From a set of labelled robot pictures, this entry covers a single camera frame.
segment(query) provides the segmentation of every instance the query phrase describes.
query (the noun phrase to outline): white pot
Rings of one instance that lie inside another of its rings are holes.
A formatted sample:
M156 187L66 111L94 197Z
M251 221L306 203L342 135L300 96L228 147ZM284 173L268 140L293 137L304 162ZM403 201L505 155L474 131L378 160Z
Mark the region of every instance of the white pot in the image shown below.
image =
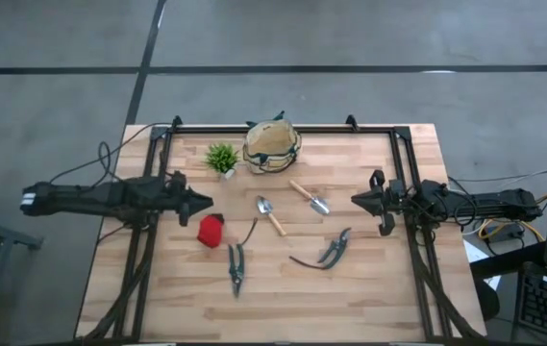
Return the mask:
M221 180L229 180L235 174L235 169L231 168L226 171L226 173L220 173Z

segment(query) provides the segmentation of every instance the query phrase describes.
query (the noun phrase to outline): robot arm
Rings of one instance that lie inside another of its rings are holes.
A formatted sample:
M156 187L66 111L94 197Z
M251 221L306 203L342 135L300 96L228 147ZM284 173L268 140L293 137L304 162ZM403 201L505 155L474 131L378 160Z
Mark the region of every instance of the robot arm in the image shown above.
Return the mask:
M421 224L433 228L453 217L456 220L472 217L532 221L542 215L532 193L520 188L466 195L450 191L446 184L425 180L409 195L399 180L389 181L386 188L384 183L384 172L376 170L369 180L371 190L351 198L371 215L382 217L381 235L390 235L395 227L391 212L412 212Z
M108 216L131 224L145 224L152 211L174 210L186 226L190 216L212 205L211 197L186 188L186 176L175 171L167 182L139 177L96 186L36 183L23 189L21 210L29 216L60 211Z

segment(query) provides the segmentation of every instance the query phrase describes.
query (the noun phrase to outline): red object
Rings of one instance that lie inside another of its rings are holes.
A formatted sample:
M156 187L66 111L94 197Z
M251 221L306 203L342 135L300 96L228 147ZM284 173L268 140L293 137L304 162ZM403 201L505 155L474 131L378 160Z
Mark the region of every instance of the red object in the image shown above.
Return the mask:
M200 221L200 230L198 230L198 241L210 248L214 248L222 242L222 227L224 226L224 216L222 214L211 214L205 216Z

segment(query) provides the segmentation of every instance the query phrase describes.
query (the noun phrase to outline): metal bracket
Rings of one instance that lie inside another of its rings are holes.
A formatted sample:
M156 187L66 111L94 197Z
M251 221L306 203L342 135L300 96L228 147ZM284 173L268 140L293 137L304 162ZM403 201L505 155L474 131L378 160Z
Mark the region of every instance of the metal bracket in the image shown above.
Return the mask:
M157 140L158 138L162 138L168 129L169 127L167 126L154 126L151 129L151 134L149 134L149 139Z
M352 114L348 115L348 117L346 118L346 124L352 127L352 132L358 132L361 130L359 124L357 123L357 119L355 119L354 115Z
M410 127L408 126L395 126L395 134L403 140L411 140Z
M184 121L181 119L181 116L175 115L173 118L173 127L176 128L179 125L184 125Z

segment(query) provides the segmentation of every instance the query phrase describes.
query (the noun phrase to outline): trowel wooden handle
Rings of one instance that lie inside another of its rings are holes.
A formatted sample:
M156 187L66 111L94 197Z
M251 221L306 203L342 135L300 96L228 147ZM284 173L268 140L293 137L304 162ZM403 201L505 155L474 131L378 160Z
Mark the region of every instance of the trowel wooden handle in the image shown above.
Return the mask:
M280 221L278 221L272 213L267 214L267 216L269 217L269 220L271 220L273 227L275 227L280 236L286 236L286 231L284 231L284 229L282 228Z
M290 186L292 186L295 190L299 191L299 193L305 196L305 198L307 199L313 198L313 196L311 196L311 193L309 193L307 190L302 188L300 185L294 183L294 181L290 181Z

